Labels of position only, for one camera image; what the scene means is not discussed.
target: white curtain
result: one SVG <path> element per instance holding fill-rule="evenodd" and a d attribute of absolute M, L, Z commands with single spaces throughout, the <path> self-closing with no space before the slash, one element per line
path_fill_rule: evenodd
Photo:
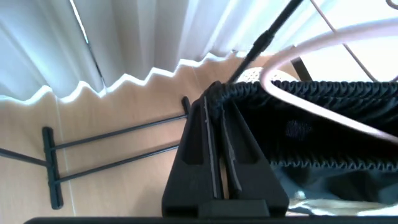
<path fill-rule="evenodd" d="M 173 72 L 180 59 L 200 61 L 208 52 L 224 57 L 231 50 L 247 51 L 288 1 L 0 0 L 0 95 L 26 100 L 47 85 L 62 98 L 80 81 L 101 91 L 124 74 L 145 80 L 153 67 Z M 398 16 L 383 0 L 317 4 L 332 18 L 340 8 L 351 7 L 351 13 L 340 17 L 346 23 L 336 28 Z M 356 21 L 357 11 L 367 5 L 383 11 L 368 10 L 365 21 Z M 329 31 L 304 0 L 267 51 Z"/>

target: white hanger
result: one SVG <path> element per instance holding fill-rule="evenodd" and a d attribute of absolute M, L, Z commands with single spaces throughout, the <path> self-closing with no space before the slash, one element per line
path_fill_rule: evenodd
<path fill-rule="evenodd" d="M 343 115 L 325 109 L 321 106 L 315 105 L 307 100 L 303 100 L 284 90 L 281 90 L 271 83 L 271 72 L 273 70 L 278 69 L 281 65 L 299 57 L 300 55 L 307 54 L 311 51 L 322 49 L 324 47 L 343 44 L 355 40 L 364 40 L 392 35 L 398 35 L 398 18 L 368 22 L 365 24 L 357 24 L 355 26 L 338 29 L 335 33 L 319 35 L 301 43 L 296 47 L 282 50 L 273 55 L 262 66 L 263 69 L 260 74 L 261 86 L 270 95 L 286 103 L 297 106 L 303 110 L 319 115 L 326 119 L 335 121 L 349 128 L 361 131 L 362 133 L 369 134 L 371 136 L 374 136 L 375 138 L 384 139 L 393 142 L 394 144 L 398 144 L 398 138 L 391 134 L 385 133 L 384 131 L 380 131 L 376 128 L 372 128 L 353 119 L 349 119 Z"/>

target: dark fabric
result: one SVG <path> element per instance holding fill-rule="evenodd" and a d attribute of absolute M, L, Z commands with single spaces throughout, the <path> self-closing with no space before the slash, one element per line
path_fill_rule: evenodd
<path fill-rule="evenodd" d="M 398 136 L 396 83 L 274 82 L 277 87 Z M 234 101 L 289 197 L 398 202 L 398 147 L 320 118 L 266 93 L 259 83 L 213 85 L 215 123 Z"/>

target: light wood floor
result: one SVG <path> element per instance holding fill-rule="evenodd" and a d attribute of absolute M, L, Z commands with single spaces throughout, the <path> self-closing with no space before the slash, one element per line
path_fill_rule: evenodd
<path fill-rule="evenodd" d="M 259 57 L 252 67 L 260 67 Z M 123 83 L 99 98 L 83 89 L 71 103 L 47 93 L 34 105 L 0 102 L 0 147 L 44 159 L 41 129 L 54 130 L 55 143 L 168 118 L 183 113 L 180 100 L 195 101 L 211 83 L 225 82 L 241 62 L 206 61 L 181 66 L 173 78 L 155 75 L 146 86 Z M 281 69 L 297 76 L 291 65 Z M 185 120 L 57 151 L 61 176 L 74 174 L 179 142 Z M 141 159 L 62 183 L 64 206 L 50 206 L 45 168 L 0 157 L 0 223 L 48 216 L 161 216 L 164 187 L 175 151 Z"/>

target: black fabric basket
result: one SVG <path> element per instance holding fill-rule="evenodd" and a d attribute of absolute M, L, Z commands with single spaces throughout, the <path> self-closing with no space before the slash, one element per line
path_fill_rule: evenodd
<path fill-rule="evenodd" d="M 396 83 L 274 85 L 398 136 Z M 289 198 L 301 190 L 307 198 L 398 202 L 397 146 L 284 103 L 259 83 L 214 84 L 205 95 L 215 124 L 236 104 Z"/>

